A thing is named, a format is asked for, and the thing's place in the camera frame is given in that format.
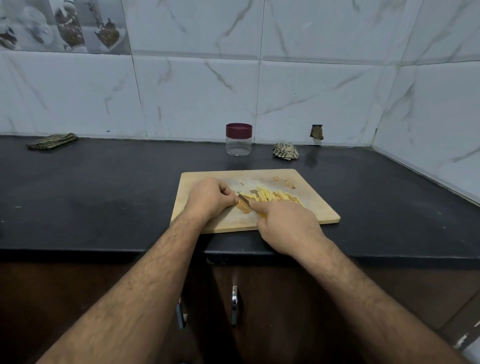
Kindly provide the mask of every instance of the cabinet handle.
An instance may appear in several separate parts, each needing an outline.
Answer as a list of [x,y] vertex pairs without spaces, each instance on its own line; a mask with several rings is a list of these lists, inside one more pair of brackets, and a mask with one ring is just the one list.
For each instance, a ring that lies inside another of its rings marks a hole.
[[239,314],[239,292],[238,287],[232,288],[232,327],[237,327],[237,319]]
[[187,325],[187,316],[188,314],[184,314],[182,307],[181,307],[181,297],[179,298],[179,302],[177,303],[177,309],[175,310],[177,314],[177,322],[179,325],[179,328],[185,328]]

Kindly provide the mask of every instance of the countertop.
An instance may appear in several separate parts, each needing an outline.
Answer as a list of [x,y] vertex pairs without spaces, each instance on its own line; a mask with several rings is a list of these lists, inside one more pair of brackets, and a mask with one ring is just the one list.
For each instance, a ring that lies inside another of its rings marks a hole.
[[[253,145],[82,139],[30,151],[36,138],[0,137],[0,255],[145,252],[168,227],[187,171],[294,168],[341,216],[322,225],[361,264],[480,268],[480,208],[395,161],[361,147],[299,146],[300,158]],[[201,235],[212,264],[281,264],[257,231]]]

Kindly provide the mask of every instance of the crumpled cloth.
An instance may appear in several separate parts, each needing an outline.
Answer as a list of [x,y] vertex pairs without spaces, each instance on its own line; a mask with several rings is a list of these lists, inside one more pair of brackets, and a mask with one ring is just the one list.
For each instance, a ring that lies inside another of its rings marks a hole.
[[275,157],[283,158],[286,160],[298,159],[299,153],[297,147],[292,143],[277,143],[273,147],[273,155]]
[[53,134],[46,136],[45,138],[39,139],[32,144],[27,144],[27,147],[28,149],[50,150],[77,139],[78,136],[76,136],[74,133]]

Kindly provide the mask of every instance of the maroon lid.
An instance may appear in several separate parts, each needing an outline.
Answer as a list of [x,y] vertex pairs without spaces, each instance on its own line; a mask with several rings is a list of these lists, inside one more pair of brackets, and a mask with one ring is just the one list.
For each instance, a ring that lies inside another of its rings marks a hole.
[[227,124],[227,138],[250,139],[252,137],[252,126],[241,122]]

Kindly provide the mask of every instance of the cutting board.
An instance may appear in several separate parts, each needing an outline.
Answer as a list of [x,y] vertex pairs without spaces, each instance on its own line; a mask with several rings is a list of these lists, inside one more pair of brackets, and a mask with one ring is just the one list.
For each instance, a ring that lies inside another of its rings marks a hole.
[[[313,211],[320,224],[340,221],[340,216],[296,170],[222,170],[182,173],[171,221],[182,212],[187,203],[188,194],[195,183],[206,177],[214,177],[225,181],[235,194],[242,192],[251,194],[250,190],[256,189],[257,186],[267,187],[272,191],[288,192],[298,197],[306,208]],[[293,184],[295,189],[287,186],[287,183]],[[233,206],[225,209],[218,217],[207,223],[202,234],[257,230],[256,213],[245,213],[243,212],[245,210],[242,211],[239,207]]]

